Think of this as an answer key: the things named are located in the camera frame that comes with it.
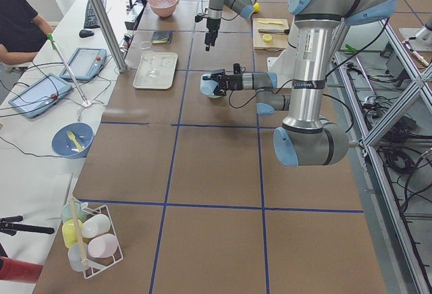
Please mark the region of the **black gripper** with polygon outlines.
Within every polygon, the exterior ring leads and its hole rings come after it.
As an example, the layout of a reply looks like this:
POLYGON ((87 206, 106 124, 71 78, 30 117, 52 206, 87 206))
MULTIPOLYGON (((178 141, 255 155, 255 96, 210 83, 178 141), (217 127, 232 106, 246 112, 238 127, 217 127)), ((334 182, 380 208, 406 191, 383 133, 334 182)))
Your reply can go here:
POLYGON ((205 34, 205 51, 210 51, 210 47, 215 46, 220 29, 220 19, 207 18, 207 32, 205 34))
POLYGON ((243 75, 242 74, 225 74, 224 69, 216 69, 208 73, 204 73, 202 80, 218 81, 222 78, 222 88, 216 87, 213 91, 214 97, 225 97, 227 91, 243 90, 243 75))

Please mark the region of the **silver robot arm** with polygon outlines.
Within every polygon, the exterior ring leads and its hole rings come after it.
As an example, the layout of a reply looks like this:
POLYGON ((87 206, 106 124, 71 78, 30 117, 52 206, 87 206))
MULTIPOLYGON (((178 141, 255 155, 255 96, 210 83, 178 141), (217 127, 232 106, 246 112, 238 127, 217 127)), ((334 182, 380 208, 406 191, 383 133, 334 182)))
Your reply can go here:
POLYGON ((290 37, 297 40, 289 94, 276 94, 277 74, 272 72, 232 75, 218 69, 202 76, 205 95, 223 96, 227 91, 254 90, 256 111, 270 115, 287 111, 274 131, 273 147, 286 166, 332 165, 348 150, 348 137, 337 124, 320 115, 329 62, 351 26, 384 20, 395 12, 397 0, 288 0, 294 21, 290 37))
POLYGON ((218 37, 223 7, 228 7, 241 18, 249 19, 254 13, 254 4, 258 0, 209 0, 206 13, 200 16, 207 20, 207 32, 205 34, 205 51, 210 51, 215 46, 218 37))

